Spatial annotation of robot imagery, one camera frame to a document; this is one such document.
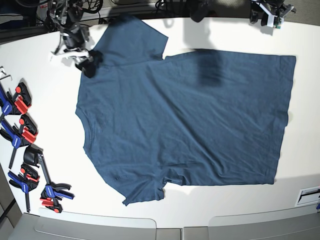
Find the grey chair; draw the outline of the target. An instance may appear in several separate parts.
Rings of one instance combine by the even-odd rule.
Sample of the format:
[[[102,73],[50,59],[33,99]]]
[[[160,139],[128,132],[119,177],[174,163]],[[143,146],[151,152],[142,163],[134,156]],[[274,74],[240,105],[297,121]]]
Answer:
[[[208,226],[185,227],[183,240],[318,240],[320,214],[314,205],[213,217]]]
[[[87,224],[24,213],[10,240],[180,240],[180,229]]]

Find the bottom blue red bar clamp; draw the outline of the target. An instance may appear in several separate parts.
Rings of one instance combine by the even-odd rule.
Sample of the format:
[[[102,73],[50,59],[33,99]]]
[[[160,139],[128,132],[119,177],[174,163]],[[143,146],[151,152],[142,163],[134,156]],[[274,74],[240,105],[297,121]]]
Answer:
[[[45,162],[44,155],[42,153],[38,154],[38,162],[41,165],[44,178],[46,181],[44,190],[41,193],[40,200],[42,205],[55,213],[61,213],[63,207],[60,203],[63,199],[74,199],[74,194],[70,193],[71,185],[66,183],[54,183],[51,181],[49,171]]]

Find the white slotted label plate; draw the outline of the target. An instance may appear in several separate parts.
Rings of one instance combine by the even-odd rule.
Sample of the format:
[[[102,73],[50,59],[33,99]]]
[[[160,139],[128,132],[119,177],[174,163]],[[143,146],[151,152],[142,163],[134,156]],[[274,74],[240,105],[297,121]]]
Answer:
[[[320,187],[309,187],[300,190],[295,207],[303,207],[320,203]]]

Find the grey left chair back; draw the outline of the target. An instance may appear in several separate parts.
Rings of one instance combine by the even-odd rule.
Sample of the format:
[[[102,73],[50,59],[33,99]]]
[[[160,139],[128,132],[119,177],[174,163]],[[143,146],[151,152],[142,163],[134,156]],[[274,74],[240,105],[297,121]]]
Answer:
[[[180,229],[87,224],[24,213],[10,240],[180,240]]]

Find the dark blue T-shirt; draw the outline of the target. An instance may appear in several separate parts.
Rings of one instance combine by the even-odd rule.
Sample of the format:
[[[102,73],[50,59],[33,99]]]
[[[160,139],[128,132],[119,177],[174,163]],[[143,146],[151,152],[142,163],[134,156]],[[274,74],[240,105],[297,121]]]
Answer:
[[[113,20],[81,76],[84,151],[124,205],[180,186],[272,185],[288,125],[296,57],[199,49],[132,15]]]

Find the top blue red bar clamp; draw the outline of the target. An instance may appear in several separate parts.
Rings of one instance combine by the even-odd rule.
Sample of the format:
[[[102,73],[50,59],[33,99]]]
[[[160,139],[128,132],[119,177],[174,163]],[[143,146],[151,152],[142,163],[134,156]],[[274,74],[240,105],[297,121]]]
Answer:
[[[20,82],[15,88],[14,95],[8,91],[4,92],[2,85],[0,86],[0,121],[8,115],[26,114],[32,103],[32,97],[24,82]]]

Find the grey right chair back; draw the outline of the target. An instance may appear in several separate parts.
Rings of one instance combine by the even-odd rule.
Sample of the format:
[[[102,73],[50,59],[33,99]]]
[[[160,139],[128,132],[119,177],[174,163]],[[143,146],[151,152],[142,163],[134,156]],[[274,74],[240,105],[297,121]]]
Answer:
[[[318,240],[320,214],[314,205],[213,217],[208,226],[185,227],[183,240]]]

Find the blue red bar clamp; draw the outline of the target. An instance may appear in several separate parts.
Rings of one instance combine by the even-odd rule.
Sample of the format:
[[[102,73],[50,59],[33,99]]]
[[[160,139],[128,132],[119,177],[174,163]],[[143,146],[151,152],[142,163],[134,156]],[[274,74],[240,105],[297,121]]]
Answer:
[[[32,168],[30,165],[23,163],[20,167],[20,172],[18,175],[14,174],[12,171],[8,172],[10,177],[9,184],[15,188],[21,189],[25,195],[26,211],[30,212],[30,197],[29,192],[38,187],[40,176],[38,172]]]
[[[46,181],[44,190],[41,193],[40,200],[42,205],[55,213],[61,213],[63,207],[60,203],[63,199],[74,199],[74,194],[70,193],[71,185],[66,183],[54,183],[51,181],[49,171],[45,162],[44,155],[42,153],[38,154],[38,162],[41,165],[44,178]]]
[[[38,135],[38,128],[34,121],[27,115],[22,114],[19,119],[20,127],[11,126],[5,119],[1,121],[0,135],[11,142],[13,151],[8,168],[11,170],[18,148],[33,144]]]
[[[32,103],[32,97],[24,82],[20,82],[15,88],[14,95],[8,91],[4,92],[2,85],[0,86],[0,121],[8,115],[26,114]]]

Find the metal hex key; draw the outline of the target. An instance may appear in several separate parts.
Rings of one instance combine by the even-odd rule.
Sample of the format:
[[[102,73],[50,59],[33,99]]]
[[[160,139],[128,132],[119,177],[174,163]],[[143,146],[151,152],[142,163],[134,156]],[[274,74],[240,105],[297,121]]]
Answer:
[[[13,80],[12,76],[5,71],[5,68],[3,66],[0,67],[0,80],[1,81],[2,80],[10,80],[10,81]]]

